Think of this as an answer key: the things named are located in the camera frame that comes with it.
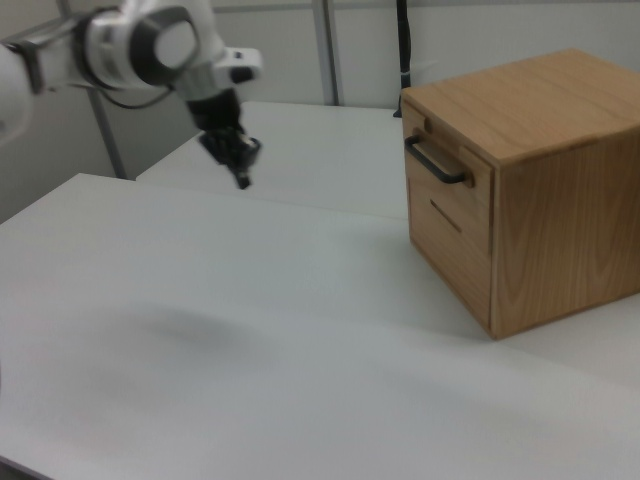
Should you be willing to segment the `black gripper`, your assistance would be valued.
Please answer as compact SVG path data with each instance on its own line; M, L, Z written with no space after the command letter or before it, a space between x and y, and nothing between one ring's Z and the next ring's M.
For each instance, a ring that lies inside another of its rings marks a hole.
M237 187L252 185L250 169L255 164L261 142L249 136L241 125L241 105L233 89L223 90L205 100L189 101L187 107L202 132L202 146L233 174Z

